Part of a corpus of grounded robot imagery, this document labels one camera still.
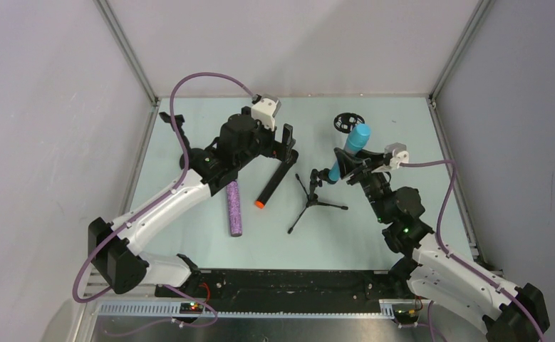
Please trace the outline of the teal blue microphone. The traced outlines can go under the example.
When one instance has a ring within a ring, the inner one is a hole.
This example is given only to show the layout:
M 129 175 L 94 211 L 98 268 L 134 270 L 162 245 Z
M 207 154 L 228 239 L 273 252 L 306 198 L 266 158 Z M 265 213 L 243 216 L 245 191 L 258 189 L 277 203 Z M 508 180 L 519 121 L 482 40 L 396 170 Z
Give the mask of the teal blue microphone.
M 346 143 L 344 145 L 344 150 L 352 155 L 362 150 L 367 142 L 369 141 L 371 134 L 371 129 L 365 123 L 357 124 L 352 131 L 349 132 Z M 331 184 L 335 184 L 341 176 L 341 172 L 338 166 L 338 162 L 335 161 L 333 167 L 328 172 L 328 181 Z

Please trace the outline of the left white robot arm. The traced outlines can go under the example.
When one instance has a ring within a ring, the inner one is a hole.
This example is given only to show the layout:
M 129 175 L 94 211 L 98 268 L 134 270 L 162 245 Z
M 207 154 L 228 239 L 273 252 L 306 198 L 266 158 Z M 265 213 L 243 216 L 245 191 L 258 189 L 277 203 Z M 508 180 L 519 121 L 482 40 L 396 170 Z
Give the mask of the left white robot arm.
M 208 200 L 258 156 L 282 163 L 297 158 L 294 129 L 284 124 L 282 139 L 266 128 L 250 107 L 231 115 L 206 148 L 189 148 L 183 157 L 183 173 L 136 210 L 111 222 L 102 218 L 88 226 L 91 264 L 115 294 L 125 294 L 141 284 L 175 288 L 196 272 L 184 254 L 161 256 L 144 251 L 164 228 L 197 204 Z

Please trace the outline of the black small tripod stand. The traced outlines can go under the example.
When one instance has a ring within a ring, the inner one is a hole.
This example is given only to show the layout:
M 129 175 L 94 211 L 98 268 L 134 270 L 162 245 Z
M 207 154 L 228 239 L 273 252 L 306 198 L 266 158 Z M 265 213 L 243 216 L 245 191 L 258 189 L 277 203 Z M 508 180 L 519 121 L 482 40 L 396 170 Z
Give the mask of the black small tripod stand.
M 296 180 L 299 182 L 299 184 L 301 185 L 305 197 L 306 197 L 306 203 L 305 203 L 305 207 L 302 209 L 302 211 L 300 212 L 300 214 L 298 215 L 298 217 L 296 218 L 296 221 L 289 227 L 287 233 L 291 234 L 294 231 L 294 227 L 296 226 L 296 224 L 299 222 L 300 218 L 303 216 L 303 214 L 305 213 L 305 211 L 313 206 L 322 206 L 322 207 L 334 207 L 337 209 L 342 209 L 342 210 L 349 210 L 348 206 L 345 205 L 339 205 L 339 204 L 331 204 L 331 203 L 327 203 L 327 202 L 322 202 L 318 195 L 316 194 L 316 189 L 318 187 L 322 187 L 324 182 L 327 182 L 330 185 L 335 184 L 336 182 L 333 181 L 330 177 L 329 177 L 329 172 L 331 170 L 328 168 L 322 169 L 322 170 L 317 170 L 317 169 L 312 169 L 311 174 L 309 176 L 309 188 L 307 189 L 306 186 L 303 184 L 301 177 L 298 173 L 295 174 Z

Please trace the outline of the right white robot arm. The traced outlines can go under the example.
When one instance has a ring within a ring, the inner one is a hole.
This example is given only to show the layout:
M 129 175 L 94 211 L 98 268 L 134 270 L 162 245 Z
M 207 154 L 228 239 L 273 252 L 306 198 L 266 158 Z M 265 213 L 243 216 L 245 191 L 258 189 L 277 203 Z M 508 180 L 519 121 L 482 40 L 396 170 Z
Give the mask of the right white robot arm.
M 385 174 L 411 167 L 409 153 L 397 144 L 384 152 L 357 153 L 335 148 L 341 179 L 359 184 L 388 248 L 402 258 L 390 273 L 402 278 L 416 296 L 472 324 L 488 341 L 544 341 L 550 327 L 543 293 L 532 284 L 518 286 L 472 259 L 442 238 L 440 227 L 421 220 L 425 208 L 412 187 L 390 188 Z

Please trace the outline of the black microphone orange cap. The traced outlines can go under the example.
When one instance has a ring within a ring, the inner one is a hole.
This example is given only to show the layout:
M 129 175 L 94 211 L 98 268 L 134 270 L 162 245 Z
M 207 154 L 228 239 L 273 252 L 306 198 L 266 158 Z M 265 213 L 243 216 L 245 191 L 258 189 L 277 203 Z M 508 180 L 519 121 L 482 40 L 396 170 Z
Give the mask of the black microphone orange cap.
M 254 203 L 256 207 L 263 209 L 266 206 L 277 187 L 281 184 L 281 181 L 285 178 L 292 166 L 297 162 L 298 157 L 299 153 L 296 150 L 293 150 L 290 156 L 285 161 L 280 163 L 264 189 L 261 191 L 260 195 L 257 197 Z

